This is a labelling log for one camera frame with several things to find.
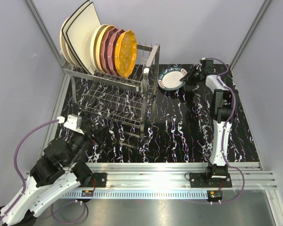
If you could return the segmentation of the aluminium frame post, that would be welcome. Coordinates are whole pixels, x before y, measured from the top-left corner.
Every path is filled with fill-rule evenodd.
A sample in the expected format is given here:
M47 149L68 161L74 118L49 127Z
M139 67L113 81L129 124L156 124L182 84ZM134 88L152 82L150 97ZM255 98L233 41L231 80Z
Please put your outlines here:
M240 44L233 60L230 63L230 68L233 69L236 64L238 63L240 57L242 56L244 50L246 49L249 41L251 40L253 34L255 33L257 27L259 26L262 18L264 17L265 13L267 12L269 6L271 5L272 0L264 0L260 9L258 10L256 16L254 17L245 37L243 38L242 43Z
M28 10L30 11L30 13L32 14L36 24L38 25L43 37L45 38L47 44L49 45L54 57L56 58L57 62L59 63L60 66L62 66L64 64L64 62L62 61L62 58L45 26L45 23L42 20L42 17L40 16L35 4L33 3L32 0L24 0L26 6L28 7Z

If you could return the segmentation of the stainless steel dish rack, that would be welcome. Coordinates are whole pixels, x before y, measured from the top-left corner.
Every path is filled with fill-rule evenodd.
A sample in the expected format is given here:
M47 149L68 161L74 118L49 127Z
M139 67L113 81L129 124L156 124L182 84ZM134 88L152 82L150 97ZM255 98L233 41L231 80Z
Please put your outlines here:
M73 101L80 110L137 128L143 136L147 110L158 90L160 45L138 44L137 49L136 65L129 78L100 72L91 75L67 62L63 71L70 77ZM84 97L77 96L76 78L92 82Z

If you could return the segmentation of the aluminium frame post left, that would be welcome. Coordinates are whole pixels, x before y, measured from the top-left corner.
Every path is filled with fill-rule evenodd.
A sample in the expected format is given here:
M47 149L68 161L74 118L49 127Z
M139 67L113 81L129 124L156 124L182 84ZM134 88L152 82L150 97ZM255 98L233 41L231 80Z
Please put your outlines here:
M32 0L24 0L26 6L28 7L28 10L30 11L30 13L32 14L36 24L38 25L43 37L45 38L47 44L49 45L54 57L56 58L57 62L59 63L60 66L62 66L64 64L64 62L62 61L62 58L45 26L45 23L42 20L42 17L40 16L35 4L33 3Z

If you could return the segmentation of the white plate teal rim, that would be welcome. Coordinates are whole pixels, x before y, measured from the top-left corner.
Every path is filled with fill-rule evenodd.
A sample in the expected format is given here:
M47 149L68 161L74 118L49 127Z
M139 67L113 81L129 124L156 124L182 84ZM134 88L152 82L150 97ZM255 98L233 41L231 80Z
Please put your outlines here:
M158 87L166 91L174 91L183 87L186 82L181 81L187 75L182 67L170 67L158 76Z

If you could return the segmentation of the pink dotted plate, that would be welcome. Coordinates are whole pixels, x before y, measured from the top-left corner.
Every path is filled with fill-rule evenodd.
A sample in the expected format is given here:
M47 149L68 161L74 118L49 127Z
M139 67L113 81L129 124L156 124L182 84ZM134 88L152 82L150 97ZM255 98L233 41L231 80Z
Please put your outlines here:
M115 31L110 36L107 49L107 62L109 66L109 72L114 76L120 76L116 70L115 66L115 47L119 36L124 33L124 29L115 29Z
M100 63L103 72L119 76L116 72L114 63L112 62L113 42L111 38L118 31L118 29L109 25L104 29L103 37L100 43Z

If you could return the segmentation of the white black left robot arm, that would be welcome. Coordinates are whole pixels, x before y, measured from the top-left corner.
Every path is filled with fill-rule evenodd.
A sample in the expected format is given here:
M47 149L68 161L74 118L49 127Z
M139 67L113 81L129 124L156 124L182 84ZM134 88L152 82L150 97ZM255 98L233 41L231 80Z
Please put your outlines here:
M50 141L43 155L24 178L17 165L17 155L23 142L37 130L54 123L74 132L67 142L63 138ZM103 146L108 126L94 128L84 114L59 116L26 134L16 147L14 168L22 187L14 198L0 207L0 222L5 226L32 226L37 218L56 200L77 187L104 188L106 173L94 173L79 159L86 145Z

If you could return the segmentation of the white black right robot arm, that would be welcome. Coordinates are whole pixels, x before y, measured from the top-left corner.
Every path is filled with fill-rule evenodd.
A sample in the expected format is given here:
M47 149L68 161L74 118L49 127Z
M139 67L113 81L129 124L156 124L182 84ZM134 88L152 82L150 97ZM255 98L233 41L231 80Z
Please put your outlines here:
M203 82L213 93L210 117L214 125L212 154L203 173L189 175L191 187L208 186L221 188L231 187L229 163L227 161L227 148L230 130L237 108L237 92L228 87L221 76L229 71L213 74L215 58L203 58L200 66L194 66L180 81L189 85Z

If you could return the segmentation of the orange dotted plate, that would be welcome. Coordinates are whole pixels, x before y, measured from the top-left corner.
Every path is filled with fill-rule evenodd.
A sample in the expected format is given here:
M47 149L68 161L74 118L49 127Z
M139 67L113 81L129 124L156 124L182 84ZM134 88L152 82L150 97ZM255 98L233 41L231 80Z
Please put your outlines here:
M117 39L115 46L115 67L123 78L129 78L135 67L137 58L137 41L132 30L123 32Z

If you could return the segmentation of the cream square plate black rim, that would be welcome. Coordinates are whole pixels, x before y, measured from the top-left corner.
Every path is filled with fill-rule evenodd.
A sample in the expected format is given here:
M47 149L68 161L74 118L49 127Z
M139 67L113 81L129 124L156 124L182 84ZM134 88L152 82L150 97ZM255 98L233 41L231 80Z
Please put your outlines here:
M94 3L87 0L66 20L62 34L78 66L94 74L90 56L93 33L100 27Z

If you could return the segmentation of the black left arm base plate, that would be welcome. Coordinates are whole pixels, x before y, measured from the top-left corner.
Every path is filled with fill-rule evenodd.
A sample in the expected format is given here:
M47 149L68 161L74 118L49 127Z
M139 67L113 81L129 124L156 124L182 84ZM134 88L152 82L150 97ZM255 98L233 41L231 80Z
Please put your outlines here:
M81 187L93 187L95 185L96 188L105 188L107 184L107 176L108 174L106 172L95 172L87 185Z

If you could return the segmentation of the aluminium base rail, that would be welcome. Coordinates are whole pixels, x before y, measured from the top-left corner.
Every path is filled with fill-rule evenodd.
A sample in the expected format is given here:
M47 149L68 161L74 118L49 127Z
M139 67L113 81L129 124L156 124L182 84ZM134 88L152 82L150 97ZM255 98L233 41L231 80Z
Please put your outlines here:
M232 162L229 169L234 189L276 189L271 171L259 162ZM93 172L107 173L108 189L184 190L190 188L188 172L203 172L206 163L88 163Z

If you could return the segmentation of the white round plate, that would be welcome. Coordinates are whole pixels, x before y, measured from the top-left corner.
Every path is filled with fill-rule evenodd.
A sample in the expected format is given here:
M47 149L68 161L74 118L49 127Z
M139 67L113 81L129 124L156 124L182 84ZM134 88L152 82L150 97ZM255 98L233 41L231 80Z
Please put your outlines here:
M104 28L106 28L108 25L107 24L102 24L100 25L93 33L91 43L90 43L90 57L91 57L91 67L93 71L95 72L97 70L96 67L96 59L95 59L95 50L96 50L96 44L97 44L97 39L102 32Z

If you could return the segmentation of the pink dotted plate front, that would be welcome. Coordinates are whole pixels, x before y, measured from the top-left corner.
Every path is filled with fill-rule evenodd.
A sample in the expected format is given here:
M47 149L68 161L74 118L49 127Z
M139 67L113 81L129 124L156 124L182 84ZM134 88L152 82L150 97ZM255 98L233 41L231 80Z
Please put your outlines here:
M107 49L107 62L109 66L109 72L114 76L120 76L116 70L115 66L115 47L119 36L124 33L124 29L115 29L115 31L110 36Z

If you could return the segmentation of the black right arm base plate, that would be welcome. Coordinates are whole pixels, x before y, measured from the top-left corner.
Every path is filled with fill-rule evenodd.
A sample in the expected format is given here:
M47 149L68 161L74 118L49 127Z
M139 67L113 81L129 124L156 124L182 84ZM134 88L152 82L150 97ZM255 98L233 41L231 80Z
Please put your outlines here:
M191 188L231 188L232 180L228 173L225 178L206 178L205 173L188 172Z

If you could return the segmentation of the yellow round plate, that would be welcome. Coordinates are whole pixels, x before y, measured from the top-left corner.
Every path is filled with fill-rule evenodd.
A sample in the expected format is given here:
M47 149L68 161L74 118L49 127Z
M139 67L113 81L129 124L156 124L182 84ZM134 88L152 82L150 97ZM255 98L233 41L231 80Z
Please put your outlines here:
M106 34L114 28L115 26L113 25L103 24L100 26L97 33L98 37L96 40L95 58L98 71L105 72L101 62L104 53L104 38L106 37Z

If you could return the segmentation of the pink dotted plate rear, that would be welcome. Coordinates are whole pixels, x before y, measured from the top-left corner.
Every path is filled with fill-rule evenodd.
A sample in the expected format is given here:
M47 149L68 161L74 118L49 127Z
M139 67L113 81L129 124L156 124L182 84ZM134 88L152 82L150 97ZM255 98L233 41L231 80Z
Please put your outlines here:
M116 72L114 63L112 62L113 42L111 38L118 31L118 29L109 25L104 29L103 37L100 43L100 63L103 72L119 76Z

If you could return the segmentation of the aluminium frame post right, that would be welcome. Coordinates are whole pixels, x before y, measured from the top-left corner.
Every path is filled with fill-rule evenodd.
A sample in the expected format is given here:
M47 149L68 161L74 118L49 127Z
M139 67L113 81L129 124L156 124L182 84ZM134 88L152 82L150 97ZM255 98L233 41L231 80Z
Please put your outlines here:
M242 43L240 44L233 60L230 63L230 68L233 69L236 64L238 63L240 57L242 56L244 50L246 49L249 41L251 40L253 34L255 33L257 27L259 26L262 18L264 17L265 13L267 12L269 6L271 5L272 0L264 0L260 9L258 10L256 16L254 17L245 37L243 38Z

